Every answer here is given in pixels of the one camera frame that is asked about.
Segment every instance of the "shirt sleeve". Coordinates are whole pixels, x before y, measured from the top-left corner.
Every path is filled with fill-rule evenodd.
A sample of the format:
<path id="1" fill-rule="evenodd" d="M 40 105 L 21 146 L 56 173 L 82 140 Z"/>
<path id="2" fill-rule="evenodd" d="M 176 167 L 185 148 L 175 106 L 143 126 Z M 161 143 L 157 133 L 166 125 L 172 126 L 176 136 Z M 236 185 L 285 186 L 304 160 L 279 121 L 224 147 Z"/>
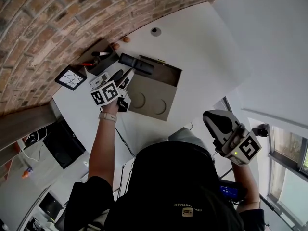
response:
<path id="1" fill-rule="evenodd" d="M 240 213 L 240 217 L 244 222 L 245 231 L 264 231 L 264 210 L 254 209 L 246 210 Z"/>
<path id="2" fill-rule="evenodd" d="M 66 207 L 64 230 L 80 230 L 113 203 L 112 187 L 104 179 L 93 176 L 86 183 L 76 182 Z"/>

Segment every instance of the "person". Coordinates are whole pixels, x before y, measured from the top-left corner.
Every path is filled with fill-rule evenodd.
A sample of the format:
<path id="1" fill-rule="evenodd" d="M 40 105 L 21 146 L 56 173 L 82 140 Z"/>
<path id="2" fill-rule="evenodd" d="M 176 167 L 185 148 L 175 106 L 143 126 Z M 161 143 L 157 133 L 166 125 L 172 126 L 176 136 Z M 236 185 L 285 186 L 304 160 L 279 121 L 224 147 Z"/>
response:
<path id="1" fill-rule="evenodd" d="M 65 231 L 78 230 L 264 230 L 258 186 L 248 165 L 232 165 L 247 188 L 237 209 L 225 200 L 210 153 L 186 128 L 141 150 L 128 191 L 114 201 L 116 101 L 104 106 L 89 159 L 86 183 L 74 184 Z"/>

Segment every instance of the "brick wall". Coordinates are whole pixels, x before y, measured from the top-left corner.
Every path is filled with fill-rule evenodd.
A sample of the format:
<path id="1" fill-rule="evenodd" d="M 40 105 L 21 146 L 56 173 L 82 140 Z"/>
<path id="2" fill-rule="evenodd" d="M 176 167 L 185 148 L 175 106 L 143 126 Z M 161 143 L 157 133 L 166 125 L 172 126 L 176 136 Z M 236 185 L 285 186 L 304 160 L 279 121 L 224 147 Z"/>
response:
<path id="1" fill-rule="evenodd" d="M 98 38 L 205 1 L 0 0 L 0 116 L 49 102 L 55 77 Z"/>

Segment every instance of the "forearm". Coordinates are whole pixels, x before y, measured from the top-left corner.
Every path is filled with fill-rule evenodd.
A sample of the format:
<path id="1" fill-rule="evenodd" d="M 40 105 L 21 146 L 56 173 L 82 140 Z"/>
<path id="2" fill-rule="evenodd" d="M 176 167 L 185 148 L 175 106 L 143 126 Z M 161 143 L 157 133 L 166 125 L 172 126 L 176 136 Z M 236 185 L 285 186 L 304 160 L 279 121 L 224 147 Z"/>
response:
<path id="1" fill-rule="evenodd" d="M 250 170 L 249 165 L 238 166 L 232 163 L 234 177 L 236 182 L 240 182 L 243 187 L 247 188 L 247 195 L 243 205 L 246 205 L 245 209 L 257 209 L 259 208 L 260 196 L 258 185 Z"/>
<path id="2" fill-rule="evenodd" d="M 113 185 L 116 123 L 100 119 L 89 159 L 89 178 L 99 176 Z"/>

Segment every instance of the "white watch strap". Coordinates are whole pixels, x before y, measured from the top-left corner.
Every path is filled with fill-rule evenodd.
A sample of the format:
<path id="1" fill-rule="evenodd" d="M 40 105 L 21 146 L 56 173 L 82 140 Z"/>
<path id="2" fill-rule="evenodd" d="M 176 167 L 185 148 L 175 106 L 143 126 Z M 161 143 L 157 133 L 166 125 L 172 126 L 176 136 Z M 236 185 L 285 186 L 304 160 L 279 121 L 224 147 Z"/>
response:
<path id="1" fill-rule="evenodd" d="M 100 112 L 98 118 L 116 122 L 116 116 L 106 112 Z"/>

